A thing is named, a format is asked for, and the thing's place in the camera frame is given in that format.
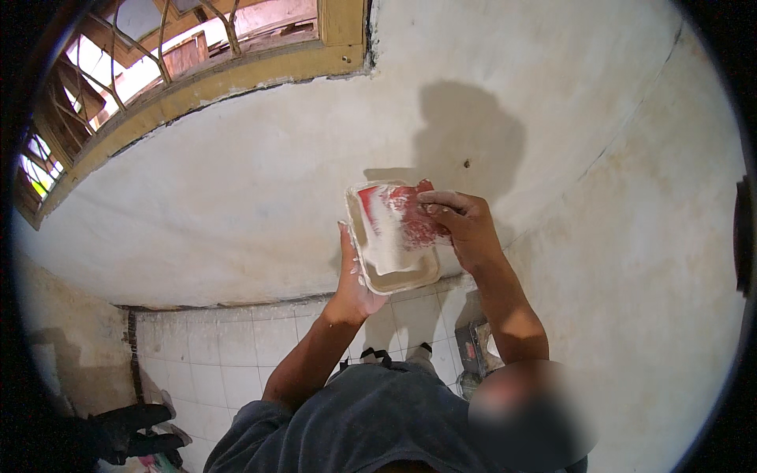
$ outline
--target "hand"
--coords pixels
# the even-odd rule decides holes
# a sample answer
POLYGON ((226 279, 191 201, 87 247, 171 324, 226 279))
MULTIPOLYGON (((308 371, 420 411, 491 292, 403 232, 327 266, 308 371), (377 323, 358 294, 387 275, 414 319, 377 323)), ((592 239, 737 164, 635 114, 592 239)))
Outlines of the hand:
POLYGON ((455 191, 426 191, 418 202, 430 204, 428 214, 452 233, 452 244, 460 265, 474 273, 504 259, 494 221, 486 200, 455 191))
POLYGON ((360 284, 360 263, 357 251, 352 246, 347 226, 339 223, 341 242, 341 274, 339 286, 334 297, 326 304, 324 314, 331 323, 346 322, 359 325, 365 322, 369 315, 378 312, 387 300, 386 296, 379 296, 360 284))

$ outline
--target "forearm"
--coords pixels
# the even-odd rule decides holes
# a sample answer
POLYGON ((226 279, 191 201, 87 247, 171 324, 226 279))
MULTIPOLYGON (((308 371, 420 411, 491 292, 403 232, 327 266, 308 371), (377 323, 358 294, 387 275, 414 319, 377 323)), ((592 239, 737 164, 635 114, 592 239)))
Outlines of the forearm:
POLYGON ((338 303, 329 301, 302 341, 273 370, 263 400, 278 401, 293 412, 321 389, 360 325, 346 322, 338 303))
POLYGON ((547 333, 504 255, 473 269, 494 342, 505 363, 549 359, 547 333))

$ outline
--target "plastered wall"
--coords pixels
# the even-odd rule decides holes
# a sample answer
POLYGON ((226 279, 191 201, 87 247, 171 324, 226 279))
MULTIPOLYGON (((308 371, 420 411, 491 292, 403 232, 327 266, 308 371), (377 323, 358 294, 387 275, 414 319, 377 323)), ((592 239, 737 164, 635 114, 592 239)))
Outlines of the plastered wall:
POLYGON ((387 176, 485 196, 507 246, 630 119, 681 27, 666 2, 619 0, 373 2, 371 22, 370 75, 254 92, 157 129, 40 232, 17 219, 24 251, 111 303, 317 294, 335 287, 344 190, 387 176))
POLYGON ((731 225, 744 169, 717 85, 685 28, 604 157, 506 251, 552 359, 595 396, 589 471, 671 471, 734 361, 744 302, 731 225))

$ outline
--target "gray shirt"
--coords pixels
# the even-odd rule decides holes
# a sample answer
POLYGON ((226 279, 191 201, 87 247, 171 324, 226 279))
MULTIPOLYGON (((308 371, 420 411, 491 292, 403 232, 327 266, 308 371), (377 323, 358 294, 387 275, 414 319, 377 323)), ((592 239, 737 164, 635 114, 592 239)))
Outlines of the gray shirt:
POLYGON ((467 424, 468 403, 418 366, 353 365, 297 412, 270 401, 242 407, 205 472, 367 473, 401 459, 442 472, 503 471, 469 441, 467 424))

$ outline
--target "white plaster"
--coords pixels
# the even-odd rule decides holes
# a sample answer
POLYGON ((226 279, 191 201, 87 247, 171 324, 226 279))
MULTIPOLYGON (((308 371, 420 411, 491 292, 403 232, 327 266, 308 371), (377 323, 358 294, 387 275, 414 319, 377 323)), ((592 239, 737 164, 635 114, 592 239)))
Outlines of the white plaster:
POLYGON ((153 307, 333 290, 341 196, 368 179, 481 194, 507 245, 627 122, 681 22, 662 1, 588 3, 374 2, 372 75, 183 117, 87 177, 40 232, 16 215, 16 235, 54 274, 153 307))

